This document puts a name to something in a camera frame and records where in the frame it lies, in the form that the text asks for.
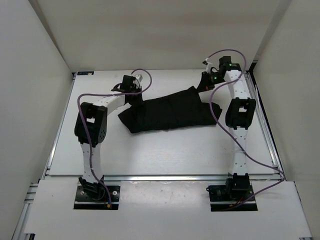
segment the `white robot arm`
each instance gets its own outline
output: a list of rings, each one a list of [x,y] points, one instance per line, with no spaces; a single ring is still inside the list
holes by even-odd
[[[242,73],[240,65],[232,63],[230,56],[219,59],[219,69],[213,67],[213,64],[207,60],[203,62],[206,65],[206,71],[202,73],[198,92],[212,90],[216,84],[235,81]],[[232,99],[225,114],[225,124],[229,127],[229,132],[244,149],[246,149],[248,128],[256,108],[256,100],[250,98],[249,92],[244,87],[245,84],[244,75],[239,80],[228,84]],[[234,155],[228,172],[231,177],[226,180],[226,191],[231,199],[233,196],[243,196],[250,191],[247,157],[236,142],[232,141],[232,145]]]
[[[112,91],[122,93],[139,93],[141,88],[142,75],[123,76],[122,83],[117,84]],[[101,169],[100,148],[101,143],[106,137],[107,133],[107,117],[117,108],[130,103],[131,105],[140,104],[142,102],[142,95],[113,95],[103,97],[95,103],[83,102],[81,104],[81,111],[86,119],[86,125],[89,130],[92,156],[90,164],[90,144],[84,130],[84,125],[81,121],[80,115],[75,124],[74,133],[78,137],[83,153],[84,173],[79,178],[83,191],[92,199],[101,198],[101,186],[98,180],[103,178]],[[92,170],[95,173],[96,179],[92,175]]]

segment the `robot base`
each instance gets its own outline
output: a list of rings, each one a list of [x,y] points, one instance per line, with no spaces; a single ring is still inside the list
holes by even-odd
[[[107,186],[111,195],[111,207],[108,204],[108,195],[104,194],[101,199],[94,200],[89,197],[79,184],[74,198],[73,209],[79,210],[118,210],[120,199],[120,186]]]
[[[251,185],[246,193],[239,195],[228,194],[226,185],[210,185],[206,190],[209,192],[211,212],[258,211],[255,197],[251,198],[241,206],[229,210],[231,205],[234,205],[239,200],[245,200],[253,194],[253,188]]]

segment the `white panel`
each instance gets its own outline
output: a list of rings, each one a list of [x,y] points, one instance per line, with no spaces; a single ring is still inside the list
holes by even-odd
[[[122,182],[119,210],[73,210],[77,179],[44,180],[26,233],[35,240],[299,240],[311,237],[293,182],[256,197],[258,211],[211,212],[206,182]],[[258,191],[270,182],[253,182]]]
[[[0,239],[11,239],[41,176],[71,79],[28,1],[0,1]]]
[[[197,87],[201,70],[152,70],[152,86],[143,93],[143,99],[154,99],[191,86]],[[130,71],[95,71],[94,75],[78,75],[61,129],[51,166],[51,175],[80,176],[84,172],[83,155],[74,134],[78,115],[77,98],[82,93],[109,93],[123,75]],[[149,84],[143,73],[142,86]],[[200,94],[209,101],[211,92]],[[84,97],[94,103],[98,97]],[[225,126],[225,114],[231,101],[227,86],[213,96],[213,102],[223,109],[220,121]],[[118,108],[107,119],[107,133],[101,144],[101,166],[105,175],[225,175],[233,162],[233,142],[218,126],[198,126],[169,131],[149,131],[131,134],[118,118],[129,105]],[[254,116],[247,135],[248,153],[267,165],[272,159],[263,137],[257,116]],[[251,174],[270,174],[272,169],[247,161]]]
[[[224,48],[251,63],[280,1],[38,0],[72,71],[198,69]]]
[[[320,1],[294,0],[254,75],[277,149],[320,239]]]

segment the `white table surface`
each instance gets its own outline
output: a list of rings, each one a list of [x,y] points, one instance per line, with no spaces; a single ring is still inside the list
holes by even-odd
[[[202,70],[151,70],[152,86],[143,93],[143,99],[154,99],[191,86],[197,87]],[[83,174],[83,156],[74,128],[78,115],[77,97],[82,93],[108,94],[123,75],[131,71],[95,71],[94,75],[78,75],[75,79],[65,118],[57,142],[49,174],[80,176]],[[142,86],[149,84],[143,72]],[[209,101],[211,92],[200,94]],[[97,97],[83,97],[95,102]],[[231,97],[228,87],[221,88],[213,97],[220,105],[220,121],[225,125],[225,114]],[[101,145],[101,167],[105,175],[226,175],[233,159],[232,140],[219,126],[198,126],[168,131],[150,131],[131,134],[118,118],[129,105],[120,107],[108,116],[107,134]],[[258,161],[272,165],[257,115],[247,135],[247,152]],[[273,170],[247,160],[250,174],[273,174]]]
[[[311,233],[293,182],[256,196],[258,211],[211,212],[207,182],[121,182],[119,210],[74,210],[78,179],[39,183],[25,233],[35,240],[299,240]],[[270,182],[253,182],[253,190]]]

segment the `black cloth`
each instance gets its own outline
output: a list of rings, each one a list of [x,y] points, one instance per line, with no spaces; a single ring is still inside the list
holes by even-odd
[[[215,103],[212,103],[212,108],[219,118],[222,109]],[[209,103],[201,102],[194,86],[131,106],[118,117],[132,134],[217,124],[211,115]]]

